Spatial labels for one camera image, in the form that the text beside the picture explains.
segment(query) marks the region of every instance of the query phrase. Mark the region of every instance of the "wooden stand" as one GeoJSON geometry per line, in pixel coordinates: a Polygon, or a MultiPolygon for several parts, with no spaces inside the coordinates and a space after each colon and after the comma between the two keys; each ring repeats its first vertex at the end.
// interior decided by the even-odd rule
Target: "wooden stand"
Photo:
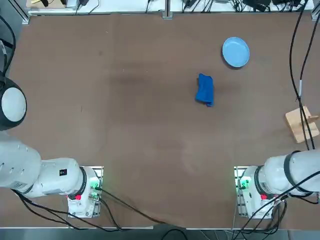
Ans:
{"type": "MultiPolygon", "coordinates": [[[[308,108],[303,106],[305,116],[307,117],[307,122],[309,123],[309,127],[311,130],[312,137],[318,136],[320,134],[315,121],[320,117],[318,115],[311,116],[308,108]]],[[[297,144],[305,141],[304,133],[302,129],[301,117],[300,117],[300,109],[297,108],[293,111],[287,112],[285,114],[286,122],[293,134],[293,137],[297,144]]],[[[310,135],[308,132],[308,128],[306,124],[304,124],[305,136],[306,139],[310,139],[310,135]]]]}

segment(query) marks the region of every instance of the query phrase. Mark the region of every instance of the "brown table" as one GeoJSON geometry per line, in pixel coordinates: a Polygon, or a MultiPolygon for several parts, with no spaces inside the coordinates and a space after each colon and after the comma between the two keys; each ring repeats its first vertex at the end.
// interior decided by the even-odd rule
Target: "brown table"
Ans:
{"type": "MultiPolygon", "coordinates": [[[[304,150],[284,114],[297,108],[289,46],[297,13],[33,17],[23,28],[10,77],[28,100],[9,131],[43,159],[104,166],[104,187],[148,215],[188,228],[231,228],[234,166],[304,150]],[[221,46],[243,38],[250,61],[229,69],[221,46]],[[215,105],[196,103],[199,73],[214,78],[215,105]]],[[[313,23],[302,17],[293,54],[298,79],[313,23]]],[[[305,103],[318,113],[319,31],[304,71],[305,103]]],[[[1,227],[59,226],[29,213],[1,189],[1,227]]],[[[63,196],[36,199],[67,209],[63,196]]],[[[110,201],[124,227],[152,223],[110,201]]],[[[319,230],[320,209],[288,201],[281,227],[319,230]]],[[[111,226],[107,211],[93,220],[111,226]]],[[[237,217],[235,226],[246,219],[237,217]]]]}

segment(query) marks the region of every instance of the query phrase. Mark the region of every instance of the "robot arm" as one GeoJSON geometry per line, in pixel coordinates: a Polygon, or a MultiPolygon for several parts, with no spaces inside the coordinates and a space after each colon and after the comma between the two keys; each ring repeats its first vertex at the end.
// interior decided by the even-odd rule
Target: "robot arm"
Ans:
{"type": "MultiPolygon", "coordinates": [[[[276,196],[291,189],[303,179],[320,171],[320,151],[295,151],[288,155],[270,157],[263,166],[250,166],[240,179],[248,217],[276,196]]],[[[310,196],[320,192],[320,175],[317,175],[289,192],[295,196],[310,196]]],[[[270,209],[266,206],[253,218],[262,218],[270,209]]]]}
{"type": "Polygon", "coordinates": [[[0,132],[0,187],[36,198],[67,195],[69,212],[80,218],[94,215],[97,200],[91,183],[99,181],[90,167],[73,158],[41,160],[40,154],[21,141],[0,132]]]}

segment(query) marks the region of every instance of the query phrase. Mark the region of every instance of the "blue towel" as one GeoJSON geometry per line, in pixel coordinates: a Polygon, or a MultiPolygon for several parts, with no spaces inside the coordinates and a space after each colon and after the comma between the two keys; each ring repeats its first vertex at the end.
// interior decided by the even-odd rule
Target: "blue towel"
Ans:
{"type": "Polygon", "coordinates": [[[199,74],[198,92],[195,95],[195,100],[205,103],[208,107],[214,105],[214,80],[212,77],[199,74]]]}

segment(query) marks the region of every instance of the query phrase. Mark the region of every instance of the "black cable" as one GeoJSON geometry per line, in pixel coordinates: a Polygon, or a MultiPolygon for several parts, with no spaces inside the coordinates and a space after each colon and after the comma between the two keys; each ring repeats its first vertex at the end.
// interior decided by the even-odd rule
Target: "black cable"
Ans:
{"type": "Polygon", "coordinates": [[[207,13],[210,13],[210,11],[211,11],[211,7],[212,7],[212,4],[214,4],[214,0],[211,0],[211,3],[210,3],[210,6],[209,6],[209,9],[207,10],[207,13]]]}
{"type": "Polygon", "coordinates": [[[100,0],[98,0],[98,5],[95,6],[95,7],[88,13],[88,15],[90,15],[95,9],[97,9],[97,7],[99,7],[99,5],[100,5],[100,0]]]}
{"type": "Polygon", "coordinates": [[[314,36],[315,36],[316,29],[317,29],[317,26],[318,26],[319,18],[320,18],[320,13],[318,14],[318,17],[315,20],[315,24],[314,24],[312,35],[311,35],[310,42],[309,42],[309,47],[308,47],[308,50],[306,51],[306,55],[304,57],[304,61],[303,61],[303,64],[302,64],[301,73],[300,73],[300,79],[302,79],[302,76],[304,74],[306,62],[307,62],[307,59],[308,59],[308,56],[309,56],[309,52],[310,52],[310,49],[311,49],[312,42],[314,41],[314,36]]]}
{"type": "Polygon", "coordinates": [[[302,102],[301,102],[301,96],[299,96],[299,93],[298,93],[298,90],[297,90],[297,87],[296,87],[296,84],[295,84],[295,79],[294,79],[294,75],[293,75],[293,69],[292,69],[292,50],[293,50],[293,47],[294,47],[294,41],[295,41],[295,37],[296,37],[296,34],[297,34],[297,29],[298,29],[298,26],[299,26],[299,23],[300,23],[300,20],[301,20],[301,17],[302,17],[302,14],[306,8],[306,5],[308,3],[308,0],[305,0],[303,6],[301,7],[301,11],[300,11],[300,14],[299,14],[299,17],[298,17],[298,20],[296,22],[296,25],[295,25],[295,28],[294,28],[294,31],[293,31],[293,35],[292,35],[292,40],[291,40],[291,44],[290,44],[290,52],[289,52],[289,68],[290,68],[290,77],[291,77],[291,82],[292,82],[292,86],[293,86],[293,89],[294,89],[294,93],[296,95],[296,98],[299,102],[299,108],[300,110],[302,111],[302,115],[304,117],[304,120],[305,120],[305,124],[306,124],[306,127],[308,129],[308,133],[309,133],[309,136],[310,136],[310,141],[311,141],[311,145],[312,145],[312,149],[316,149],[315,148],[315,144],[314,144],[314,140],[313,140],[313,137],[312,137],[312,134],[311,134],[311,130],[310,130],[310,126],[309,126],[309,123],[308,123],[308,119],[306,117],[306,113],[305,113],[305,110],[302,106],[302,102]]]}
{"type": "Polygon", "coordinates": [[[7,60],[7,63],[6,65],[4,66],[3,68],[3,72],[2,72],[2,76],[5,77],[6,76],[6,73],[8,71],[8,68],[12,62],[12,59],[14,57],[14,54],[15,54],[15,51],[16,51],[16,46],[17,46],[17,41],[16,41],[16,35],[14,33],[14,31],[12,30],[11,26],[7,23],[7,21],[2,17],[0,16],[0,20],[7,26],[7,28],[9,29],[11,35],[12,35],[12,41],[13,41],[13,44],[12,44],[12,52],[11,52],[11,55],[9,57],[9,59],[7,60]]]}
{"type": "Polygon", "coordinates": [[[309,151],[309,144],[308,144],[308,140],[307,140],[307,136],[306,136],[306,131],[305,131],[305,123],[304,123],[304,119],[303,119],[303,114],[302,114],[302,109],[304,107],[299,103],[299,110],[300,110],[300,121],[301,121],[301,127],[302,127],[302,133],[303,133],[303,138],[304,138],[304,143],[306,146],[306,149],[309,151]]]}
{"type": "Polygon", "coordinates": [[[149,7],[150,1],[151,1],[151,0],[148,0],[148,3],[146,4],[146,9],[145,9],[145,12],[144,12],[145,14],[148,12],[148,7],[149,7]]]}
{"type": "Polygon", "coordinates": [[[173,232],[173,231],[177,231],[177,232],[181,233],[181,234],[183,235],[184,239],[185,239],[185,240],[188,240],[187,235],[186,235],[183,231],[181,231],[180,229],[170,229],[169,231],[167,231],[167,232],[162,236],[161,240],[164,240],[165,237],[166,237],[169,233],[171,233],[171,232],[173,232]]]}
{"type": "Polygon", "coordinates": [[[8,55],[7,54],[4,54],[3,55],[3,69],[5,69],[6,65],[7,65],[7,62],[8,62],[8,55]]]}
{"type": "Polygon", "coordinates": [[[49,217],[46,217],[38,212],[35,212],[34,210],[32,210],[28,204],[25,202],[24,199],[22,199],[20,196],[18,196],[19,199],[21,200],[21,202],[23,203],[23,205],[33,214],[37,215],[38,217],[40,218],[43,218],[43,219],[46,219],[46,220],[49,220],[49,221],[52,221],[52,222],[55,222],[55,223],[60,223],[60,224],[65,224],[65,225],[68,225],[69,227],[71,228],[74,228],[76,230],[87,230],[87,228],[78,228],[74,225],[72,225],[70,222],[68,222],[67,220],[63,219],[62,217],[60,217],[59,215],[55,214],[54,212],[50,211],[50,210],[46,210],[47,212],[49,212],[50,214],[56,216],[57,218],[59,218],[60,220],[62,221],[58,221],[58,220],[55,220],[55,219],[52,219],[52,218],[49,218],[49,217]]]}
{"type": "Polygon", "coordinates": [[[207,9],[207,7],[208,7],[209,3],[210,3],[210,0],[208,1],[208,3],[207,3],[207,4],[206,4],[206,0],[204,0],[204,9],[201,11],[201,13],[204,13],[204,12],[206,11],[206,9],[207,9]]]}
{"type": "Polygon", "coordinates": [[[285,3],[284,7],[280,10],[280,13],[282,13],[287,7],[287,2],[285,3]]]}
{"type": "Polygon", "coordinates": [[[147,214],[145,214],[145,213],[141,212],[140,210],[134,208],[133,206],[129,205],[129,204],[126,203],[125,201],[123,201],[123,200],[121,200],[120,198],[116,197],[116,196],[113,195],[112,193],[110,193],[110,192],[102,189],[101,187],[95,187],[95,189],[98,190],[98,191],[102,191],[102,192],[108,194],[109,196],[111,196],[111,197],[114,198],[115,200],[117,200],[117,201],[119,201],[120,203],[122,203],[123,205],[127,206],[129,209],[135,211],[136,213],[144,216],[145,218],[147,218],[147,219],[149,219],[149,220],[151,220],[151,221],[153,221],[153,222],[155,222],[155,223],[157,223],[157,224],[167,224],[167,223],[165,223],[164,221],[159,221],[159,220],[157,220],[157,219],[154,219],[154,218],[151,217],[151,216],[148,216],[147,214]]]}
{"type": "Polygon", "coordinates": [[[192,9],[191,13],[194,12],[194,10],[196,9],[196,7],[198,6],[198,4],[200,3],[201,0],[198,0],[198,2],[196,3],[196,5],[194,6],[194,8],[192,9]]]}
{"type": "Polygon", "coordinates": [[[101,230],[103,230],[103,231],[105,231],[105,232],[108,232],[108,233],[118,231],[118,229],[115,229],[115,230],[107,230],[107,229],[105,229],[105,228],[103,228],[103,227],[100,227],[100,226],[95,225],[95,224],[93,224],[93,223],[91,223],[91,222],[88,222],[88,221],[86,221],[86,220],[84,220],[84,219],[82,219],[82,218],[80,218],[80,217],[78,217],[78,216],[76,216],[76,215],[73,215],[73,214],[71,214],[70,212],[67,212],[67,211],[59,211],[59,210],[55,210],[55,209],[52,209],[52,208],[49,208],[49,207],[46,207],[46,206],[42,206],[42,205],[36,204],[36,203],[34,203],[33,201],[31,201],[29,198],[23,196],[23,195],[22,195],[20,192],[18,192],[17,190],[12,189],[12,191],[13,191],[15,194],[17,194],[19,198],[22,198],[25,202],[27,202],[28,204],[30,204],[30,205],[32,205],[32,206],[35,206],[35,207],[37,207],[37,208],[44,209],[44,210],[46,210],[46,211],[49,210],[49,211],[52,211],[52,212],[58,213],[58,214],[67,214],[68,216],[74,217],[74,218],[76,218],[76,219],[78,219],[78,220],[80,220],[80,221],[82,221],[82,222],[84,222],[84,223],[86,223],[86,224],[88,224],[88,225],[90,225],[90,226],[92,226],[92,227],[101,229],[101,230]]]}
{"type": "Polygon", "coordinates": [[[307,203],[309,203],[309,204],[314,204],[314,205],[319,204],[318,201],[310,201],[310,200],[305,199],[305,198],[303,198],[303,197],[301,197],[301,196],[295,196],[295,198],[300,199],[300,200],[303,200],[303,201],[305,201],[305,202],[307,202],[307,203]]]}
{"type": "Polygon", "coordinates": [[[287,195],[288,193],[290,193],[292,190],[296,189],[297,187],[299,187],[301,184],[305,183],[306,181],[308,181],[309,179],[312,179],[313,177],[317,176],[320,174],[320,171],[316,171],[315,173],[309,175],[308,177],[306,177],[305,179],[303,179],[302,181],[300,181],[299,183],[295,184],[293,187],[289,188],[288,190],[284,191],[283,193],[279,194],[278,196],[276,196],[274,199],[272,199],[271,201],[267,202],[266,204],[264,204],[263,206],[261,206],[258,210],[256,210],[251,217],[248,219],[248,221],[244,224],[244,226],[239,230],[238,234],[235,236],[234,239],[235,240],[239,234],[245,229],[245,227],[249,224],[249,222],[253,219],[253,217],[261,210],[263,209],[265,206],[268,206],[269,204],[272,204],[273,202],[275,202],[278,199],[282,199],[285,195],[287,195]]]}
{"type": "Polygon", "coordinates": [[[255,226],[254,229],[252,230],[246,230],[244,229],[243,233],[245,234],[252,234],[252,233],[260,233],[260,234],[265,234],[265,235],[272,235],[272,234],[275,234],[279,228],[279,224],[282,222],[286,212],[287,212],[287,208],[288,208],[288,204],[287,204],[287,201],[284,200],[284,208],[282,210],[282,213],[280,215],[280,204],[277,204],[275,207],[271,207],[267,212],[266,214],[273,208],[275,209],[275,212],[274,214],[276,214],[278,212],[278,219],[277,219],[277,222],[272,226],[272,223],[273,223],[273,220],[274,218],[272,217],[271,221],[269,222],[269,224],[267,225],[267,227],[265,229],[257,229],[257,227],[260,225],[260,223],[262,222],[262,220],[266,217],[266,214],[262,217],[262,219],[259,221],[259,223],[255,226]]]}
{"type": "Polygon", "coordinates": [[[113,224],[116,226],[116,228],[119,229],[119,230],[122,230],[122,228],[117,224],[117,222],[116,222],[116,220],[115,220],[115,218],[114,218],[114,216],[113,216],[113,214],[112,214],[112,212],[111,212],[111,209],[110,209],[110,207],[108,206],[108,204],[106,203],[106,201],[103,200],[102,198],[100,198],[100,202],[101,202],[101,203],[106,207],[106,209],[108,210],[109,215],[110,215],[110,218],[111,218],[113,224]]]}
{"type": "Polygon", "coordinates": [[[78,12],[78,10],[80,9],[81,6],[82,6],[82,4],[79,4],[78,7],[76,8],[75,14],[74,14],[75,16],[77,15],[77,12],[78,12]]]}

